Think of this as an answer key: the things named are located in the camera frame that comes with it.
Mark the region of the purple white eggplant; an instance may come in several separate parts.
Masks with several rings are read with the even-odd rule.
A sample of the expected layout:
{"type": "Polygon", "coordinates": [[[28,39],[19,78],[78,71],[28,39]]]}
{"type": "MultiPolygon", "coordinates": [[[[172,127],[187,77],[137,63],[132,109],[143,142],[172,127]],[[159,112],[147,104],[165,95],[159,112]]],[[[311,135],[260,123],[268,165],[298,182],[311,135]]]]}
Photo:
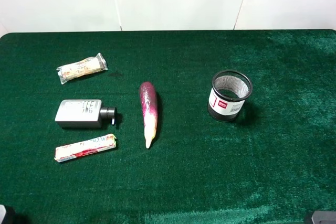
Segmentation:
{"type": "Polygon", "coordinates": [[[140,85],[140,102],[144,122],[145,147],[149,149],[156,136],[158,110],[156,90],[152,83],[140,85]]]}

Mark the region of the black mesh pen holder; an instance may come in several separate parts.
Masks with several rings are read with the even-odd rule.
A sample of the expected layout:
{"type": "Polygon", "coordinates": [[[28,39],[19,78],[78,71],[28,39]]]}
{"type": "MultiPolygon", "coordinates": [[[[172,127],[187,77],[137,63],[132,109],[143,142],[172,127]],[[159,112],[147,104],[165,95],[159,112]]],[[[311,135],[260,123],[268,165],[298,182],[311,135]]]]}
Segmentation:
{"type": "Polygon", "coordinates": [[[253,84],[243,73],[232,69],[216,73],[207,104],[210,116],[221,122],[233,121],[252,91],[253,84]]]}

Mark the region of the clear wrapped snack packet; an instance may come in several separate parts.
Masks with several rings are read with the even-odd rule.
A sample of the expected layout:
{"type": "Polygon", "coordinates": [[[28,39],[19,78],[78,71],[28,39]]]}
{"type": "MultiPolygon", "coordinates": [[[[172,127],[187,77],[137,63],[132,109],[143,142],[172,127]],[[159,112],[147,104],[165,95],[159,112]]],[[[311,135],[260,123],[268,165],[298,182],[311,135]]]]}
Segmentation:
{"type": "Polygon", "coordinates": [[[101,53],[95,57],[57,67],[57,73],[61,84],[88,74],[108,70],[107,62],[101,53]]]}

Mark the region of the grey pump bottle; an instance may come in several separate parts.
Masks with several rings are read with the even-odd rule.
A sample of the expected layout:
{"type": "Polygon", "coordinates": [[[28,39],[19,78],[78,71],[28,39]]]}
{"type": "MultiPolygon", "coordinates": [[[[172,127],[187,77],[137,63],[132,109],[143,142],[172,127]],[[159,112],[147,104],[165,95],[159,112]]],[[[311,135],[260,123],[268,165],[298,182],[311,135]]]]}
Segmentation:
{"type": "Polygon", "coordinates": [[[104,107],[99,99],[63,100],[55,122],[62,128],[101,128],[104,120],[115,124],[116,107],[104,107]]]}

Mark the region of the Hi-Chew candy pack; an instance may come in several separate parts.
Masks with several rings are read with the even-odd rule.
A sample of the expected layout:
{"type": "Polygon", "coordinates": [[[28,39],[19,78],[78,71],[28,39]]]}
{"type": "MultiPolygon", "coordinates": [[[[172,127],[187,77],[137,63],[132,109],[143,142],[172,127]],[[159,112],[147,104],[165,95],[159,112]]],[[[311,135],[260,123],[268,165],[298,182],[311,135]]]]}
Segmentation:
{"type": "Polygon", "coordinates": [[[71,159],[91,155],[116,148],[117,138],[114,134],[96,137],[90,140],[72,143],[55,149],[55,161],[61,163],[71,159]]]}

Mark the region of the green velvet table cloth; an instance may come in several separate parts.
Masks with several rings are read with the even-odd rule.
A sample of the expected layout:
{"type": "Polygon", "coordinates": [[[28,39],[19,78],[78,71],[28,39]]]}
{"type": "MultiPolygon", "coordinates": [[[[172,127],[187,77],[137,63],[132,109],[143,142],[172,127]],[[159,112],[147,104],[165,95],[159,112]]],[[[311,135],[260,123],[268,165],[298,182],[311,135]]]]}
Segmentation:
{"type": "Polygon", "coordinates": [[[306,223],[335,210],[335,31],[11,33],[1,38],[1,204],[14,223],[306,223]],[[108,70],[60,83],[101,53],[108,70]],[[239,115],[207,110],[213,76],[246,75],[239,115]],[[145,147],[140,85],[157,96],[145,147]],[[62,128],[61,101],[99,99],[115,124],[62,128]],[[60,146],[114,134],[65,162],[60,146]]]}

